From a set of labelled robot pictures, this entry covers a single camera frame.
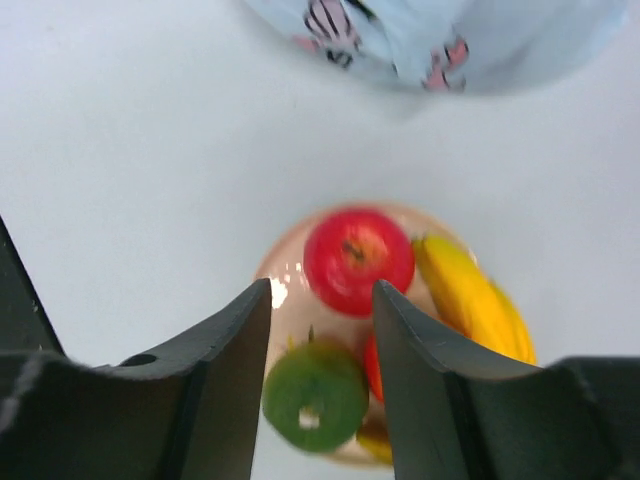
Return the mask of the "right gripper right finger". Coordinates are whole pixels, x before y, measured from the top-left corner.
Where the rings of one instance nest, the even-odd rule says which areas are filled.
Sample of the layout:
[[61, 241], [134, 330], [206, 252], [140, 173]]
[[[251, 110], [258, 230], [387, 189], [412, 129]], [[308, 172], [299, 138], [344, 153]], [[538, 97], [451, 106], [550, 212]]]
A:
[[639, 361], [570, 357], [545, 368], [493, 352], [390, 283], [373, 319], [399, 479], [635, 479]]

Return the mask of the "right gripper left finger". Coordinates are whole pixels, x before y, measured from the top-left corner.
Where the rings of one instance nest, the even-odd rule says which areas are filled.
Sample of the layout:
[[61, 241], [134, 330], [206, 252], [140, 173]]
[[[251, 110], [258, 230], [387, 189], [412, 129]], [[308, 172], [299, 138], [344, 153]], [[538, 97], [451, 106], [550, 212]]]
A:
[[263, 279], [117, 366], [3, 353], [2, 477], [249, 478], [270, 320]]

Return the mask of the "fake orange persimmon fruit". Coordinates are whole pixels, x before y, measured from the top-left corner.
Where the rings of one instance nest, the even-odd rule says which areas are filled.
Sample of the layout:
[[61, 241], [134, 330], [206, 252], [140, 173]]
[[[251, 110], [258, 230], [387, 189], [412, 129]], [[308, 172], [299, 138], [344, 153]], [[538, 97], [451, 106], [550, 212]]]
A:
[[363, 354], [365, 374], [374, 397], [384, 403], [383, 385], [379, 367], [376, 337], [371, 334], [366, 342]]

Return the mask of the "fake yellow banana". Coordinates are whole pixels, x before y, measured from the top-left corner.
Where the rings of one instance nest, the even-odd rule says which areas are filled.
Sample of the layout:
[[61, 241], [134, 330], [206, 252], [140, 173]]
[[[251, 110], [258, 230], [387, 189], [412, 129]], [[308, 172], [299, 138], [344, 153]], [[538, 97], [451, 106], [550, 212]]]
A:
[[467, 250], [436, 234], [412, 239], [411, 247], [442, 323], [503, 356], [537, 363], [527, 325], [514, 303]]

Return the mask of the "round beige ceramic plate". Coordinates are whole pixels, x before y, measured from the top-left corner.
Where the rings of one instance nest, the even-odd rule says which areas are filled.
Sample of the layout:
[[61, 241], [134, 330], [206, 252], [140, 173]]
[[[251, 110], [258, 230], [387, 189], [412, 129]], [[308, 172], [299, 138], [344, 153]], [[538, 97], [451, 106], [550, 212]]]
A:
[[[367, 317], [352, 317], [326, 306], [311, 291], [303, 270], [304, 245], [311, 231], [327, 215], [350, 207], [368, 207], [381, 211], [396, 222], [410, 240], [427, 234], [443, 236], [474, 253], [446, 226], [418, 210], [393, 204], [352, 204], [336, 207], [310, 216], [293, 227], [272, 247], [258, 269], [258, 276], [271, 284], [271, 331], [265, 367], [265, 379], [274, 364], [290, 350], [313, 341], [330, 341], [348, 349], [365, 374], [363, 354], [368, 337], [373, 332], [372, 312]], [[411, 302], [427, 315], [440, 321], [430, 291], [423, 282], [415, 262], [414, 278], [405, 293]], [[287, 442], [291, 447], [314, 456], [329, 458], [349, 466], [388, 468], [392, 464], [391, 445], [387, 432], [384, 403], [370, 390], [369, 409], [354, 436], [331, 453], [309, 453]]]

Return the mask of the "fake red strawberry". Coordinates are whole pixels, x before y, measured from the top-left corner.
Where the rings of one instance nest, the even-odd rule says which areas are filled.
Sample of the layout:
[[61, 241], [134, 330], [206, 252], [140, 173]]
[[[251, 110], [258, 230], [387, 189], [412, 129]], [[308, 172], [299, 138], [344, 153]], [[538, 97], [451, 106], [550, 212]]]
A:
[[390, 217], [374, 208], [350, 207], [325, 216], [311, 231], [303, 270], [326, 306], [364, 318], [372, 312], [376, 282], [409, 290], [415, 259], [409, 237]]

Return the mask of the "light blue plastic bag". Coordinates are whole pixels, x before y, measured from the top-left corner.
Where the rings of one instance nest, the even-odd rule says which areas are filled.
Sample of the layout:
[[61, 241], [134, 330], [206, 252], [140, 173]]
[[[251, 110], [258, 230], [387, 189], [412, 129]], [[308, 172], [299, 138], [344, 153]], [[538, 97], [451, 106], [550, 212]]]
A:
[[626, 1], [251, 1], [287, 40], [366, 80], [501, 94], [555, 81], [621, 28]]

